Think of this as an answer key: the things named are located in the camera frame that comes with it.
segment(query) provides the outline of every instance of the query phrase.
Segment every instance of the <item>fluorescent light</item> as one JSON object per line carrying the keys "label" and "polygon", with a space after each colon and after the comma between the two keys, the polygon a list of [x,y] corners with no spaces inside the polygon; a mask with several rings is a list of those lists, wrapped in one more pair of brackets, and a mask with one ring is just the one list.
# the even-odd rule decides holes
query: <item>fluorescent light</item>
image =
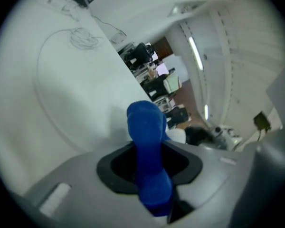
{"label": "fluorescent light", "polygon": [[206,120],[208,120],[208,117],[209,117],[208,114],[209,114],[209,113],[208,113],[208,106],[205,105],[205,119],[206,119]]}
{"label": "fluorescent light", "polygon": [[194,52],[194,56],[195,56],[196,61],[198,63],[199,69],[203,70],[204,66],[203,66],[203,63],[201,62],[200,54],[199,54],[198,48],[195,45],[194,39],[192,37],[189,37],[189,42],[190,42],[191,48]]}
{"label": "fluorescent light", "polygon": [[176,6],[173,8],[172,13],[178,13],[178,11],[179,11],[179,8],[178,8],[178,6]]}

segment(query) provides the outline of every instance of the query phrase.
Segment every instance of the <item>blue joystick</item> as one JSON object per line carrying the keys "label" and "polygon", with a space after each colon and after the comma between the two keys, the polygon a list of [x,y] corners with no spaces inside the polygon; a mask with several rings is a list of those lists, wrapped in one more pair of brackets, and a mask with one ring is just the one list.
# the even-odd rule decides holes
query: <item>blue joystick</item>
{"label": "blue joystick", "polygon": [[168,215],[172,182],[162,166],[161,142],[167,120],[158,107],[148,101],[132,103],[127,110],[128,129],[136,146],[135,184],[143,205],[154,216]]}

